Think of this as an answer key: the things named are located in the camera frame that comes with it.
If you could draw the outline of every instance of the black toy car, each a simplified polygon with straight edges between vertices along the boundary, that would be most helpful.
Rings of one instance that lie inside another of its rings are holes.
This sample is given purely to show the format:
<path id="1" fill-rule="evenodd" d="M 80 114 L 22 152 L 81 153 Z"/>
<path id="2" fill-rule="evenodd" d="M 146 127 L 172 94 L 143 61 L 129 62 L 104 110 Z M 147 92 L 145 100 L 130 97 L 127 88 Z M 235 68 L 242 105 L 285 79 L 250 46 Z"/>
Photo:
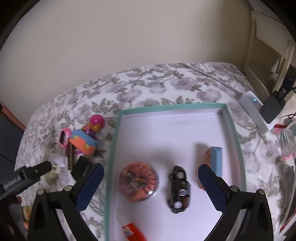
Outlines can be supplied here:
<path id="1" fill-rule="evenodd" d="M 173 213 L 183 212 L 189 206 L 190 197 L 190 185 L 186 180 L 185 170 L 180 166 L 174 166 L 168 178 L 172 182 L 172 196 L 168 200 L 168 205 Z"/>

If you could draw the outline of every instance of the beige wall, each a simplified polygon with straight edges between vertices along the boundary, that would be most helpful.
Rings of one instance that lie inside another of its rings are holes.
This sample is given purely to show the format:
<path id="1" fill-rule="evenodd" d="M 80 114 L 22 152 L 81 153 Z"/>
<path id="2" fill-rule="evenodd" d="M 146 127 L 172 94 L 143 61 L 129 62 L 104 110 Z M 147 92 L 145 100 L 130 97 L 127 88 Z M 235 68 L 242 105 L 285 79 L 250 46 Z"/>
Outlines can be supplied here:
<path id="1" fill-rule="evenodd" d="M 27 124 L 39 105 L 91 79 L 164 62 L 242 67 L 247 0 L 41 0 L 0 52 L 0 103 Z"/>

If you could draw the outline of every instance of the power strip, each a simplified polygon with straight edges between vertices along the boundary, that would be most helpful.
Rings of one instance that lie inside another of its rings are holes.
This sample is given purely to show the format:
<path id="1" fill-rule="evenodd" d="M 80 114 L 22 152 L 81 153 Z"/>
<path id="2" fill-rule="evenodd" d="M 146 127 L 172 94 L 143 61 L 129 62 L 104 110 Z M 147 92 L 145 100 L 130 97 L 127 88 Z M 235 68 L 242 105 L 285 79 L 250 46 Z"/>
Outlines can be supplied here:
<path id="1" fill-rule="evenodd" d="M 271 130 L 276 121 L 273 120 L 271 123 L 266 123 L 260 114 L 260 108 L 263 106 L 263 103 L 258 99 L 258 97 L 252 92 L 247 91 L 242 94 L 239 103 L 243 107 L 243 109 L 250 115 L 255 125 L 258 126 L 258 129 L 262 134 L 266 134 L 269 130 Z"/>

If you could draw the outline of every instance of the pink watch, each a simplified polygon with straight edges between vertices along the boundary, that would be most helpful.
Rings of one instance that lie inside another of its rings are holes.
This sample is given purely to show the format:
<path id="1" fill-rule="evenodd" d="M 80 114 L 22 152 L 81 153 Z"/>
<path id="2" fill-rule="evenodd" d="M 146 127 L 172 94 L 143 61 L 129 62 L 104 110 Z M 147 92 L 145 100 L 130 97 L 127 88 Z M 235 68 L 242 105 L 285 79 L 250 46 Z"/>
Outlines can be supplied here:
<path id="1" fill-rule="evenodd" d="M 67 144 L 68 144 L 68 139 L 71 137 L 71 133 L 72 131 L 68 128 L 64 128 L 61 131 L 61 134 L 59 136 L 59 146 L 61 148 L 67 148 Z"/>

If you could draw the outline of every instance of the tablecloth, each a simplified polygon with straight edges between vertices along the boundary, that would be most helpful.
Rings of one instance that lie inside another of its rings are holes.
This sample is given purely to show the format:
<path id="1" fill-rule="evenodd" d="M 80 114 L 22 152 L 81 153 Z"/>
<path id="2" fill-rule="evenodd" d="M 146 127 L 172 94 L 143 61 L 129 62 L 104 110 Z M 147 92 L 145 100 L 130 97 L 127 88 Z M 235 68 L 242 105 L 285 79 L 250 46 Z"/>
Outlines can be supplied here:
<path id="1" fill-rule="evenodd" d="M 239 69 L 228 63 L 188 63 L 210 75 L 220 78 L 240 92 L 253 90 Z M 98 156 L 108 168 L 110 144 L 116 125 L 116 116 L 122 109 L 152 105 L 183 104 L 198 102 L 226 103 L 234 120 L 244 157 L 247 191 L 265 190 L 268 198 L 274 233 L 278 233 L 283 218 L 284 178 L 280 148 L 274 131 L 262 135 L 249 115 L 238 103 L 238 94 L 224 85 L 188 69 L 181 64 L 146 65 L 125 70 L 92 80 L 73 88 L 37 108 L 24 132 L 15 169 L 34 166 L 49 153 L 63 154 L 57 140 L 62 128 L 79 129 L 93 114 L 106 119 L 106 127 L 97 134 Z M 20 196 L 24 205 L 33 205 L 36 192 L 60 191 L 73 185 L 74 179 L 68 170 L 58 175 L 53 184 L 43 176 Z M 106 177 L 93 196 L 88 208 L 81 215 L 98 240 L 104 240 L 104 201 Z M 61 223 L 69 240 L 74 236 L 62 212 L 58 211 Z"/>

